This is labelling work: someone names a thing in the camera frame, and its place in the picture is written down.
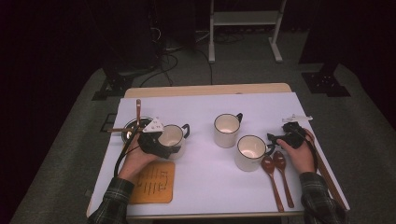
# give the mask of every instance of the plaid shirt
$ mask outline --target plaid shirt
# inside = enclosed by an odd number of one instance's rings
[[[134,184],[113,177],[99,208],[90,215],[87,223],[127,224],[126,207],[134,190]]]
[[[326,182],[321,175],[303,173],[300,174],[300,182],[303,190],[301,203],[305,208],[305,223],[346,223],[345,210],[330,197]]]
[[[303,189],[302,203],[305,207],[305,223],[345,223],[345,211],[329,196],[322,176],[314,173],[300,175]],[[99,208],[90,215],[88,223],[127,224],[126,207],[132,195],[134,184],[114,177]],[[324,222],[314,216],[320,216]]]

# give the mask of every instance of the cork trivet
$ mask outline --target cork trivet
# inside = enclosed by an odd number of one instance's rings
[[[134,179],[130,203],[170,203],[173,198],[175,164],[154,161]]]

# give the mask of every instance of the white mug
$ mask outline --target white mug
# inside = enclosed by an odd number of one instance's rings
[[[215,143],[219,147],[233,147],[236,143],[243,115],[222,114],[215,119]]]
[[[247,172],[257,170],[268,146],[257,136],[246,135],[238,141],[235,154],[236,166]]]
[[[169,160],[176,160],[183,156],[186,151],[184,142],[190,135],[190,125],[185,124],[183,127],[178,127],[175,124],[166,125],[163,127],[163,134],[158,138],[160,144],[169,148],[172,153]]]

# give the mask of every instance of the shelf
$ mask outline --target shelf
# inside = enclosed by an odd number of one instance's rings
[[[215,12],[214,25],[274,25],[278,11]]]

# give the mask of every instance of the floor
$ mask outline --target floor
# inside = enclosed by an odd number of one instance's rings
[[[268,34],[244,35],[231,45],[216,45],[216,62],[199,50],[182,50],[163,57],[167,76],[159,71],[138,77],[133,87],[217,85],[286,82],[297,93],[311,126],[349,202],[350,223],[395,223],[396,132],[390,127],[358,78],[343,65],[335,76],[350,97],[312,94],[301,73],[316,72],[321,64],[298,64],[306,33],[282,33],[278,39],[283,63],[275,63]],[[93,101],[106,79],[103,70],[92,74],[43,162],[11,223],[84,223],[108,144],[101,132],[107,116],[117,113],[119,96]],[[278,223],[264,219],[212,220],[205,223]],[[282,223],[303,223],[300,217]],[[152,221],[137,223],[200,223]]]

